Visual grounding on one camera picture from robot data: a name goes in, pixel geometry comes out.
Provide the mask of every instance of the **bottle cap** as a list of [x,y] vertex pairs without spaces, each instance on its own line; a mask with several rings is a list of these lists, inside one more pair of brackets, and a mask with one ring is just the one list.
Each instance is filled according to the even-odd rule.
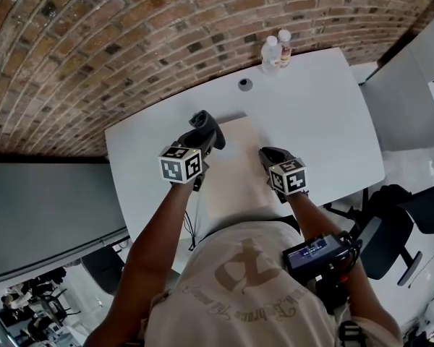
[[291,40],[291,33],[288,30],[280,30],[280,32],[278,32],[278,38],[280,41],[289,41]]
[[268,46],[275,46],[278,43],[278,40],[275,36],[268,36],[265,41]]

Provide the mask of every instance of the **chair leg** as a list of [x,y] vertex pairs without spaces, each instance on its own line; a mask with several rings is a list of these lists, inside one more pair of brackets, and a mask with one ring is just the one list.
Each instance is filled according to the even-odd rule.
[[398,286],[404,286],[405,283],[412,277],[413,273],[415,272],[418,265],[420,264],[421,259],[422,259],[422,253],[420,251],[418,251],[416,256],[414,256],[414,258],[412,258],[410,253],[408,253],[407,249],[403,248],[400,255],[404,259],[405,265],[407,265],[407,269],[405,270],[405,273],[402,275],[402,277],[397,282],[397,285]]
[[342,216],[342,217],[345,217],[345,218],[348,218],[348,219],[352,219],[350,211],[349,212],[343,212],[343,211],[340,211],[340,210],[336,210],[335,208],[331,207],[331,203],[326,203],[325,205],[323,205],[323,208],[325,208],[325,210],[327,210],[328,212],[335,213],[338,216]]
[[368,188],[364,188],[362,193],[362,211],[365,210],[365,207],[368,204],[368,200]]
[[57,298],[59,298],[59,296],[61,296],[65,291],[67,291],[67,288],[66,289],[63,289],[61,292],[59,292],[57,295],[55,295],[55,298],[57,299]]

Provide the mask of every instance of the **fiducial marker cube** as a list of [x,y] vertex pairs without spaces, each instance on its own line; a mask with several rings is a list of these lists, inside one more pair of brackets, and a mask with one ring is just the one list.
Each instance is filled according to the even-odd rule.
[[159,155],[164,180],[186,184],[203,172],[201,150],[188,147],[165,147]]
[[307,190],[305,164],[295,158],[268,169],[272,187],[279,192],[290,195]]

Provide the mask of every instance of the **beige t-shirt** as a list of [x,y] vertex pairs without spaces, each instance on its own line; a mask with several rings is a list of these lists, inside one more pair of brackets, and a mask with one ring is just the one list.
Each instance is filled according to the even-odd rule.
[[[338,323],[284,270],[281,252],[303,242],[281,222],[240,223],[193,251],[176,289],[153,307],[146,346],[334,346]],[[354,318],[368,346],[400,346]]]

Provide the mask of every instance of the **camera screen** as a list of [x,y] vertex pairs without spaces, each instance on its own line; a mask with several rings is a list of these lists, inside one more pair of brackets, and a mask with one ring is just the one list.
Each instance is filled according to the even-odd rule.
[[325,236],[295,252],[289,253],[289,264],[295,269],[304,266],[326,254],[336,251],[341,246],[332,236]]

